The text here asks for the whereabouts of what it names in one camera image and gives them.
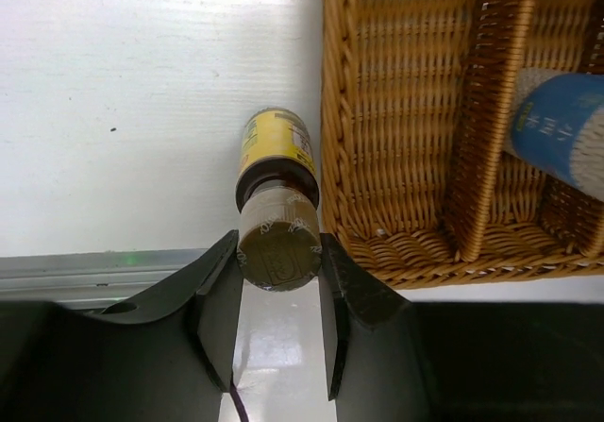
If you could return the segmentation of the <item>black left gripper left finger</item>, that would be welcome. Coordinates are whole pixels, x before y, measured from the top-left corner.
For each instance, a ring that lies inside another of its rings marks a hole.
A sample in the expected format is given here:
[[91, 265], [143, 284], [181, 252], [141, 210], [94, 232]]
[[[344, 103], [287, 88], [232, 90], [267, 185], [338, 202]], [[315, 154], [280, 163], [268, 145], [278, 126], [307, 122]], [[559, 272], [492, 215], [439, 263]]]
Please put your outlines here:
[[242, 299], [238, 234], [101, 312], [1, 305], [5, 421], [215, 421]]

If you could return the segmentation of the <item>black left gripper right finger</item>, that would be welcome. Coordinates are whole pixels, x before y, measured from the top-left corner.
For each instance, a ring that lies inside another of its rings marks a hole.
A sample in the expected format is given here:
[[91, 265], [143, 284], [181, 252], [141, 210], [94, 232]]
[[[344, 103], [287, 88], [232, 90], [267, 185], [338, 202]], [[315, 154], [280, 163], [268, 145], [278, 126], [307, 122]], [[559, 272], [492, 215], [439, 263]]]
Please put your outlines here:
[[411, 302], [325, 234], [327, 395], [341, 421], [599, 421], [603, 308]]

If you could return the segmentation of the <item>yellow-label small bottle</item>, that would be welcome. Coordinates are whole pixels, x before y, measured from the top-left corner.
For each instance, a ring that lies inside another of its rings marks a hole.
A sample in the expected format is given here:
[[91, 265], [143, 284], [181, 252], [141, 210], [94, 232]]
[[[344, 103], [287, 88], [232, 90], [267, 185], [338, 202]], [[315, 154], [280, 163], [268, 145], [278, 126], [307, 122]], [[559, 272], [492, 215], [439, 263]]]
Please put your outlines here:
[[322, 255], [320, 191], [310, 134], [298, 115], [269, 108], [246, 123], [235, 198], [243, 276], [272, 292], [314, 279]]

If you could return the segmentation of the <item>silver-lid salt shaker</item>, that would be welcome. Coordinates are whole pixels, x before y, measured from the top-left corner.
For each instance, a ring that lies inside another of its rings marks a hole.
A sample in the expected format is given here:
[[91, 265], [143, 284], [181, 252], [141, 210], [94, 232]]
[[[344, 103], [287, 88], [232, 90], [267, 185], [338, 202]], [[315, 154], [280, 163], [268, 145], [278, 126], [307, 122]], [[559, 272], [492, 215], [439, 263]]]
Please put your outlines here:
[[601, 201], [603, 76], [521, 70], [503, 149]]

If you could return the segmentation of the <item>brown wicker basket tray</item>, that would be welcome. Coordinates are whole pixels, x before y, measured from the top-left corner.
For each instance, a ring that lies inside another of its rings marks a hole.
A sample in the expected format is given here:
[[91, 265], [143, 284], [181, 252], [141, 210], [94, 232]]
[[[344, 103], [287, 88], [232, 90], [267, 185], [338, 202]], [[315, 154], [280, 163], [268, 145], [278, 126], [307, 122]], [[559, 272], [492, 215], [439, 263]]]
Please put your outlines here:
[[524, 69], [599, 74], [603, 0], [323, 0], [322, 214], [396, 289], [603, 270], [603, 206], [507, 154]]

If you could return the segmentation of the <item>aluminium table frame rail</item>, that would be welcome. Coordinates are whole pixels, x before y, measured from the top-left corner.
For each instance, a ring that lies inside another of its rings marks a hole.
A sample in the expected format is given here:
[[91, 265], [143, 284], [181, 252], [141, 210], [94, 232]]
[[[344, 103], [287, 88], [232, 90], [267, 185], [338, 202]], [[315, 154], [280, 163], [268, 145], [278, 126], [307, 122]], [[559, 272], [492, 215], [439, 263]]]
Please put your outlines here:
[[104, 308], [167, 278], [204, 253], [203, 249], [169, 249], [5, 257], [1, 300]]

